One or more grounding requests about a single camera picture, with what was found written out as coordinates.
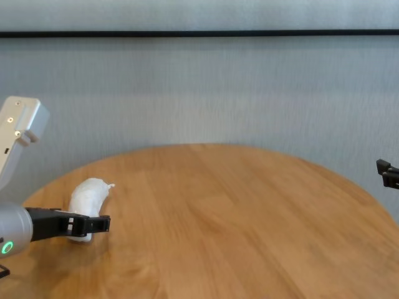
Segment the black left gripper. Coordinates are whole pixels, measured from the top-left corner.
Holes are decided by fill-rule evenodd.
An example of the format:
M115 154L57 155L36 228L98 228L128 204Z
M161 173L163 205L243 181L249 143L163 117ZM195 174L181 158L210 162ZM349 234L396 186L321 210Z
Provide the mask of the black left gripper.
M56 209L27 207L32 220L31 242L53 237L85 237L108 232L110 216L89 217Z

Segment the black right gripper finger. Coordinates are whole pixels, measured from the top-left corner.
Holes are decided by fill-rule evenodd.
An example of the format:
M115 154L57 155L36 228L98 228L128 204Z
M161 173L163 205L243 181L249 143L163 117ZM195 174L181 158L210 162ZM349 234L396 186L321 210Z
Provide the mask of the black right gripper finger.
M376 161L377 172L382 177L383 185L392 189L399 188L399 170L389 162L378 159Z

